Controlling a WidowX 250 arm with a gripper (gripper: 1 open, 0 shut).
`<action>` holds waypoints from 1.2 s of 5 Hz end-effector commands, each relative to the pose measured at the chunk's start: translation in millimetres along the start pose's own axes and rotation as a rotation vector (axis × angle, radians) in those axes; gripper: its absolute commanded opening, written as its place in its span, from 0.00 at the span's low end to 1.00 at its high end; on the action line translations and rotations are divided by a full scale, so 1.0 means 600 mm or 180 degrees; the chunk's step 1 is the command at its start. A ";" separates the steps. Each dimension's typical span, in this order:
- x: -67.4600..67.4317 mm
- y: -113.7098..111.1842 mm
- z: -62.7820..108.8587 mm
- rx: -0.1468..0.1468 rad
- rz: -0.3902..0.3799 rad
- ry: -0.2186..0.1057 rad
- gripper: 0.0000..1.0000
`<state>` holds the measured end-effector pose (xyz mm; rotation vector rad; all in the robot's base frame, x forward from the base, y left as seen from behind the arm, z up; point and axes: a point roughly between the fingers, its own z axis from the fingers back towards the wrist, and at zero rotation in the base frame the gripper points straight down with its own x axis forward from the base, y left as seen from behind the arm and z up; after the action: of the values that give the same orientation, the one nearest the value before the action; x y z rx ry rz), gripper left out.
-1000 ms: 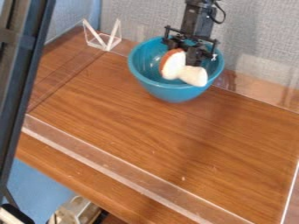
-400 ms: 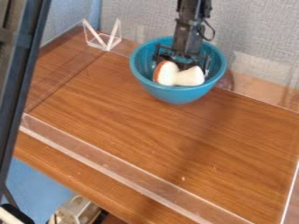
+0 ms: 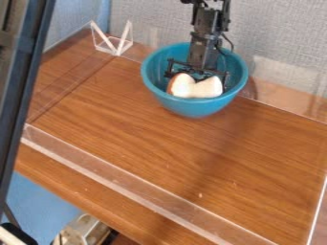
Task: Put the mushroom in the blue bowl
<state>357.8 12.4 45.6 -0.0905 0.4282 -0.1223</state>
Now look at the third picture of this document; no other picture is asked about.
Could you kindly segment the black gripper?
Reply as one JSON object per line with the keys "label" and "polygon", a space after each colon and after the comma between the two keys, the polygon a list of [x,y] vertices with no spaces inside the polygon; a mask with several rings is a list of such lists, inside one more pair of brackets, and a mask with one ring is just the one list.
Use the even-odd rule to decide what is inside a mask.
{"label": "black gripper", "polygon": [[166,83],[169,84],[172,78],[180,74],[188,74],[196,82],[201,82],[206,78],[216,76],[222,84],[222,87],[226,86],[229,80],[229,73],[226,71],[220,71],[217,69],[200,68],[189,64],[189,62],[178,61],[173,58],[166,60],[166,68],[162,73],[162,76],[166,78]]}

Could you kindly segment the dark robot arm link foreground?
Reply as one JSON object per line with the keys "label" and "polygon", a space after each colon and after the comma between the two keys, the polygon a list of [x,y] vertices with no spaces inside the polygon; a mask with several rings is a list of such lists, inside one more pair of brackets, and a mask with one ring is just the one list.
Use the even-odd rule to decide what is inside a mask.
{"label": "dark robot arm link foreground", "polygon": [[0,0],[0,220],[56,0]]}

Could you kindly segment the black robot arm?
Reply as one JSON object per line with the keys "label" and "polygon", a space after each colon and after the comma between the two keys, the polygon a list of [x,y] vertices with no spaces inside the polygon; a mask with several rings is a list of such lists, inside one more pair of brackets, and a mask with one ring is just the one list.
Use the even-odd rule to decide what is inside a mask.
{"label": "black robot arm", "polygon": [[188,75],[198,74],[202,81],[212,75],[221,76],[222,85],[226,84],[229,73],[217,69],[218,56],[224,56],[222,40],[233,46],[230,40],[225,36],[228,31],[229,19],[229,3],[230,0],[221,1],[220,9],[209,8],[204,0],[180,0],[182,4],[193,5],[190,32],[192,40],[185,61],[169,58],[164,76],[172,78],[174,75],[186,73]]}

